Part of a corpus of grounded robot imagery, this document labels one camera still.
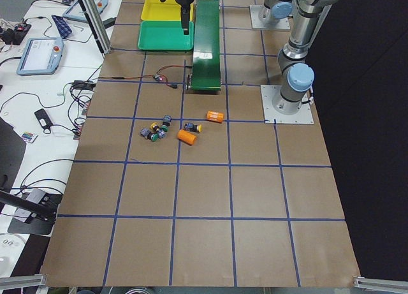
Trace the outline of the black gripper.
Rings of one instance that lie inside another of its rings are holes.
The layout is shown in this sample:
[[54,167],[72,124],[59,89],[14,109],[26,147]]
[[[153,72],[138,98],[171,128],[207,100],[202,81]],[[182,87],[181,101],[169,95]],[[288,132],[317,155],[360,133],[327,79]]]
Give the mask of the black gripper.
[[175,0],[180,8],[181,27],[184,35],[189,35],[190,5],[194,0]]

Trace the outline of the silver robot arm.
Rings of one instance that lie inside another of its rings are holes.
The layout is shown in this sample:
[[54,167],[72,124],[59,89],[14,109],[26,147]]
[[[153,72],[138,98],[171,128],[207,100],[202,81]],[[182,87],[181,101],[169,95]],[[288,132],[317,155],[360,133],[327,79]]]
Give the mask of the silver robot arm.
[[272,99],[272,106],[280,114],[294,115],[303,106],[302,99],[312,88],[315,77],[305,58],[328,11],[339,0],[265,0],[264,7],[272,13],[277,1],[295,3],[295,14],[288,42],[278,54],[282,85]]

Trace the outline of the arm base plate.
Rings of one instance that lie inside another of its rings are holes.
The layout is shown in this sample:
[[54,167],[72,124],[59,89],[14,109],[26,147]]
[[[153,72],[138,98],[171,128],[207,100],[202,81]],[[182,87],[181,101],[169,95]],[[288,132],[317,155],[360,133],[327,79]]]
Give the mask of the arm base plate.
[[264,5],[251,5],[251,24],[253,29],[289,31],[290,25],[288,16],[292,12],[290,3],[275,4],[271,8]]
[[306,94],[298,102],[286,101],[280,85],[261,85],[264,121],[269,124],[314,124],[311,105]]

